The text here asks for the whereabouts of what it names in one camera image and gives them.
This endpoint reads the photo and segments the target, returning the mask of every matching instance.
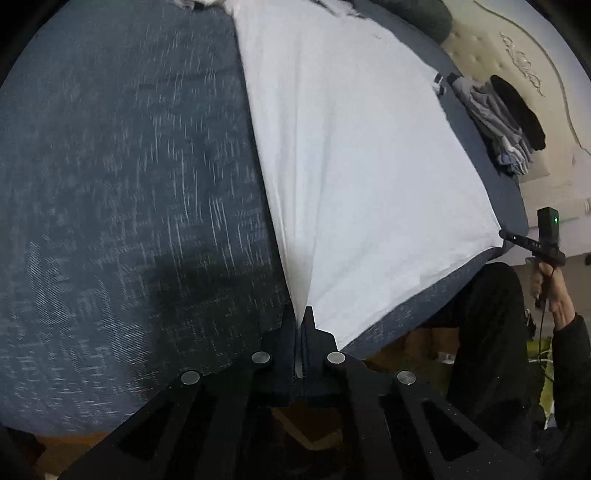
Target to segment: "black pants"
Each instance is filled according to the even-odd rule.
[[[447,400],[529,463],[527,326],[521,284],[508,265],[486,265],[424,326],[459,327]]]

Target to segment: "white fabric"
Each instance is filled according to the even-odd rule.
[[[499,224],[433,92],[371,20],[309,0],[226,0],[296,314],[341,348],[490,247]]]

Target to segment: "metal screw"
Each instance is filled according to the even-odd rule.
[[[183,382],[185,385],[194,385],[199,381],[200,378],[201,375],[199,375],[195,370],[188,370],[181,375],[181,382]]]
[[[417,381],[417,376],[409,370],[402,370],[396,375],[398,381],[404,385],[412,385]]]
[[[339,365],[345,361],[345,356],[341,352],[331,352],[326,355],[326,359],[335,365]]]
[[[253,353],[251,358],[256,364],[262,365],[266,364],[271,359],[271,356],[267,352],[257,352]]]

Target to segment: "person's arm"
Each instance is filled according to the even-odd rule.
[[[583,318],[577,315],[560,269],[540,263],[532,276],[532,295],[540,295],[542,273],[552,275],[548,292],[554,317],[554,408],[562,429],[591,419],[591,345]]]

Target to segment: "black cloth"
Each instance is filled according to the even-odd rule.
[[[540,121],[537,115],[525,104],[525,101],[513,85],[498,75],[491,77],[491,84],[517,125],[523,130],[531,148],[534,150],[545,149],[546,134],[540,125]]]
[[[548,430],[529,400],[523,293],[511,267],[486,265],[425,326],[460,328],[450,403],[537,478],[591,478],[591,348],[582,317],[554,334],[558,429]]]

